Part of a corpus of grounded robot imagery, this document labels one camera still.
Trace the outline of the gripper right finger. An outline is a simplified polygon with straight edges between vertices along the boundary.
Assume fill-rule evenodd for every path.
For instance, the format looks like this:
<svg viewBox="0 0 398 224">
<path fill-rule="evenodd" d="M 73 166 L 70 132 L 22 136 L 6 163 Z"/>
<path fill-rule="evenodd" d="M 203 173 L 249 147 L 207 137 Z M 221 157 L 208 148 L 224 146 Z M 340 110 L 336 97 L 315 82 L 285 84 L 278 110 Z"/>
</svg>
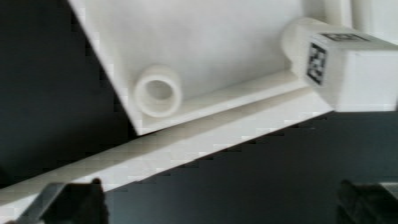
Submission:
<svg viewBox="0 0 398 224">
<path fill-rule="evenodd" d="M 336 224 L 398 224 L 398 198 L 379 183 L 342 181 Z"/>
</svg>

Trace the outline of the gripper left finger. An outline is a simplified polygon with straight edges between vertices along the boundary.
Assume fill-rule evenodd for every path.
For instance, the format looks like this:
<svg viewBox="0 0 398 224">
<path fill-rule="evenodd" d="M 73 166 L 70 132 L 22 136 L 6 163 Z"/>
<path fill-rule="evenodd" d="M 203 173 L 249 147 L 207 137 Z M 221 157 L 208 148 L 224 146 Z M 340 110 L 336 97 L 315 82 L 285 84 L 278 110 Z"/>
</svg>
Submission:
<svg viewBox="0 0 398 224">
<path fill-rule="evenodd" d="M 17 224 L 109 224 L 102 180 L 50 183 L 29 205 Z"/>
</svg>

